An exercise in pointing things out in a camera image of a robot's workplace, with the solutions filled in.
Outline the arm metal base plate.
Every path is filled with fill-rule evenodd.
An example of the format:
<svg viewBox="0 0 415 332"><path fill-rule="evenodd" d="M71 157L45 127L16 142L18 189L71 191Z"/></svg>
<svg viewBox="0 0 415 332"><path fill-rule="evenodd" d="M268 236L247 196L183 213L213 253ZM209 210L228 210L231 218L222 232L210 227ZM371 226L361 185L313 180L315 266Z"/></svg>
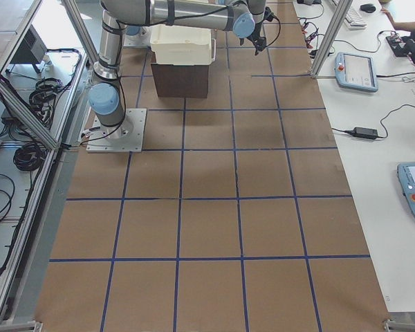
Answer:
<svg viewBox="0 0 415 332"><path fill-rule="evenodd" d="M146 109L127 109L121 127L113 132L113 129L102 127L98 117L94 116L93 126L100 128L91 133L86 150L89 153L141 152L146 118Z"/></svg>

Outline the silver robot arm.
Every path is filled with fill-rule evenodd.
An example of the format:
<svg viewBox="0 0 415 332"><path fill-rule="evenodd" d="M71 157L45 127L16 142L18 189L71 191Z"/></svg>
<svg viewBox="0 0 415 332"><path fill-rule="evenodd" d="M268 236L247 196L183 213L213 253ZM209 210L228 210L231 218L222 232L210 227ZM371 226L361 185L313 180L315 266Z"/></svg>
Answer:
<svg viewBox="0 0 415 332"><path fill-rule="evenodd" d="M129 109L121 71L144 55L160 97L207 95L208 71L215 59L214 31L249 40L257 53L261 36L275 16L265 1L101 1L102 35L93 65L89 104L100 124L90 141L98 149L139 151L145 109Z"/></svg>

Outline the person hand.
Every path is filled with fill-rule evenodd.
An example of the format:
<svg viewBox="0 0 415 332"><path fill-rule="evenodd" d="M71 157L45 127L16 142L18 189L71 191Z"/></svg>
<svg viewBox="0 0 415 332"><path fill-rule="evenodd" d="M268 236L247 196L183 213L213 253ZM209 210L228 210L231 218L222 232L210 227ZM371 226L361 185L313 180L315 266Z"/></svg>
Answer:
<svg viewBox="0 0 415 332"><path fill-rule="evenodd" d="M394 21L394 18L393 18L393 16L392 16L392 13L390 13L390 11L388 11L388 9L386 9L386 8L381 8L381 12L387 16L388 20L389 20L392 24L394 24L394 22L395 22L395 21Z"/></svg>

